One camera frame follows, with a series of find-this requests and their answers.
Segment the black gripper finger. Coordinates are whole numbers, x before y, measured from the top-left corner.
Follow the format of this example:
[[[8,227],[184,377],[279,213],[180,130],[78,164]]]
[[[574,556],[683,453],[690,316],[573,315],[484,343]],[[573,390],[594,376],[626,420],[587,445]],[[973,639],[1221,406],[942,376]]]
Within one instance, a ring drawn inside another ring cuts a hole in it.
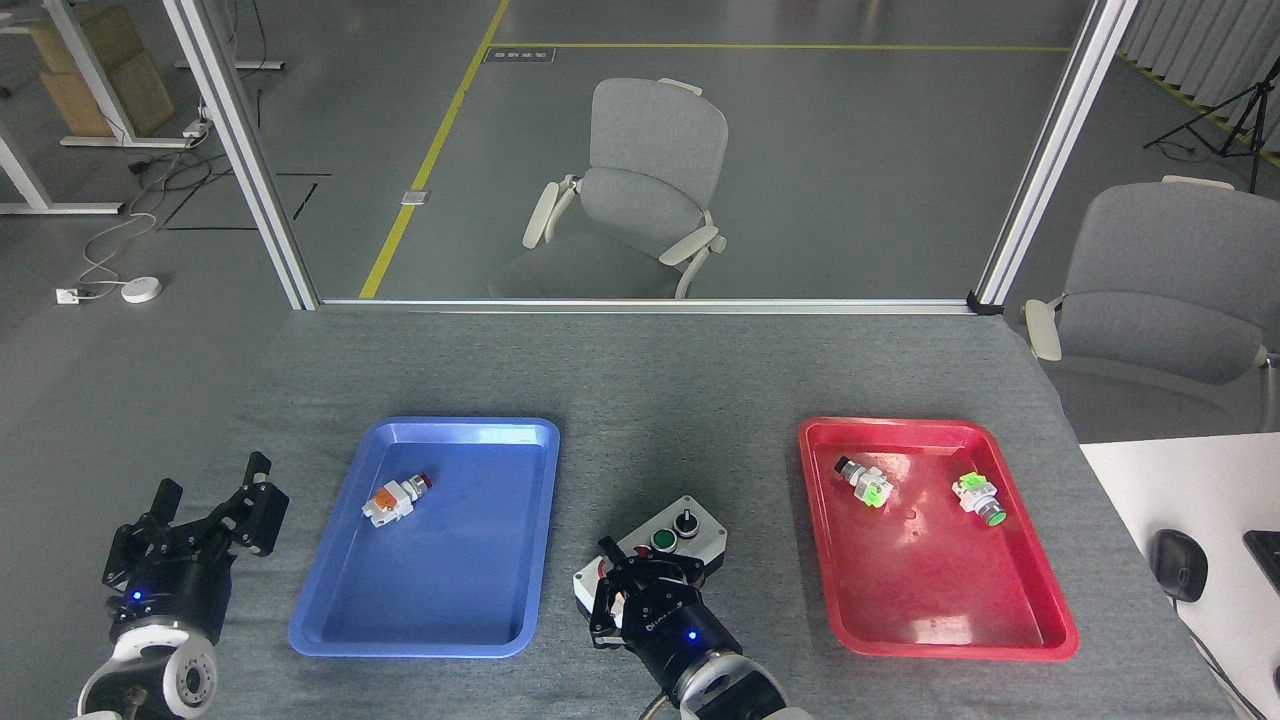
[[[291,500],[268,480],[271,465],[261,452],[250,455],[238,491],[195,523],[195,548],[198,553],[212,557],[227,551],[230,543],[259,557],[274,551]]]
[[[659,579],[701,587],[708,574],[707,562],[692,556],[657,550],[643,555],[627,556],[618,547],[617,542],[608,536],[600,538],[596,543],[612,564],[612,568],[596,583],[598,598],[605,591],[621,591],[626,594],[634,594]]]
[[[102,570],[102,584],[124,591],[127,582],[138,571],[156,547],[166,546],[170,524],[180,505],[183,488],[172,478],[157,486],[147,512],[131,524],[116,528]]]
[[[626,648],[631,653],[637,651],[632,642],[623,638],[623,612],[616,611],[614,605],[625,603],[626,598],[636,594],[641,588],[643,582],[634,571],[609,571],[598,579],[589,618],[591,646],[595,650]]]

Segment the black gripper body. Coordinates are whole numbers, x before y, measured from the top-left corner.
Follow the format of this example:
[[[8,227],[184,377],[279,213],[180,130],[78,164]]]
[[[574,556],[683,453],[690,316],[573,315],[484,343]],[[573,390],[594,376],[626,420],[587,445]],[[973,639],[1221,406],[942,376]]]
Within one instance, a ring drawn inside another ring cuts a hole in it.
[[[216,533],[198,541],[160,541],[118,530],[106,564],[106,585],[123,592],[111,606],[110,641],[125,632],[161,624],[220,641],[230,601],[230,538]]]
[[[703,603],[700,591],[685,584],[653,584],[627,596],[621,635],[671,700],[677,698],[686,671],[700,667],[714,652],[742,652]]]

